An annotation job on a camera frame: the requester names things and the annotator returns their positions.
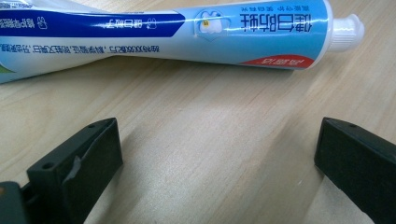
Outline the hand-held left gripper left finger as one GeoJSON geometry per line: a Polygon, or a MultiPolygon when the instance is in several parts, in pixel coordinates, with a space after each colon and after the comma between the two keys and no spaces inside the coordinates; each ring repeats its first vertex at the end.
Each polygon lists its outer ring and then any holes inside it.
{"type": "Polygon", "coordinates": [[[83,224],[122,166],[117,120],[92,123],[28,170],[22,189],[34,224],[83,224]]]}

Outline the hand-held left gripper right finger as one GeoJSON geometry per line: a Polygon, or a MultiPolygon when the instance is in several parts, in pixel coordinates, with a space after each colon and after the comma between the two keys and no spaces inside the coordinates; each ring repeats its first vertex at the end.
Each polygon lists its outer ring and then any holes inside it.
{"type": "Polygon", "coordinates": [[[321,122],[315,165],[375,224],[396,224],[396,145],[340,119],[321,122]]]}

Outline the blue and white toothpaste tube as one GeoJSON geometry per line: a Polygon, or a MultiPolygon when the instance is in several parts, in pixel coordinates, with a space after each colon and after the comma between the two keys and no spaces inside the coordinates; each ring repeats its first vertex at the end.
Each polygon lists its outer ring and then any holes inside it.
{"type": "Polygon", "coordinates": [[[72,0],[0,0],[0,83],[112,56],[306,69],[356,48],[364,25],[328,0],[110,13],[72,0]]]}

